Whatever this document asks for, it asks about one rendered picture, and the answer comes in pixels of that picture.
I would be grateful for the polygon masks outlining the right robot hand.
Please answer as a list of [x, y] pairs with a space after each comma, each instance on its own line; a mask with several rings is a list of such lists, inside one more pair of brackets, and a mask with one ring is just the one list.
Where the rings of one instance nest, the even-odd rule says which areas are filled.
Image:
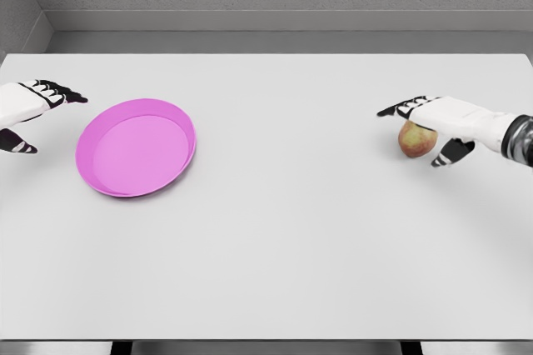
[[415, 125], [449, 136], [431, 162], [434, 168], [458, 163], [475, 149], [475, 120], [470, 119], [481, 107], [453, 97], [418, 96], [387, 107], [378, 117], [398, 116]]

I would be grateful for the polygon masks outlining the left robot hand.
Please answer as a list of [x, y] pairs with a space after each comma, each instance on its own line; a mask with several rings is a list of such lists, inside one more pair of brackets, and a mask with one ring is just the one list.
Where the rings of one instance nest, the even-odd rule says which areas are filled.
[[10, 82], [0, 85], [0, 151], [8, 153], [37, 153], [11, 127], [39, 118], [65, 103], [87, 103], [81, 93], [56, 82], [37, 79], [29, 82]]

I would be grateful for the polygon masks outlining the red-green apple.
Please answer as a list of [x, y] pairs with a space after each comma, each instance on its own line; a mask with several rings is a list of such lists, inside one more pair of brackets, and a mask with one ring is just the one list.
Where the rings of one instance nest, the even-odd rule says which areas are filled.
[[429, 153], [436, 145], [438, 133], [405, 121], [398, 134], [400, 150], [409, 158], [418, 158]]

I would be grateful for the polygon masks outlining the pink round plate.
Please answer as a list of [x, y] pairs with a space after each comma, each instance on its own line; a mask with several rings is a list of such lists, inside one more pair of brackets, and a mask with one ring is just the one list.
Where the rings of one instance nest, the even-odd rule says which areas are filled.
[[172, 183], [197, 145], [191, 118], [151, 98], [121, 102], [97, 115], [77, 142], [75, 160], [85, 183], [117, 198], [134, 198]]

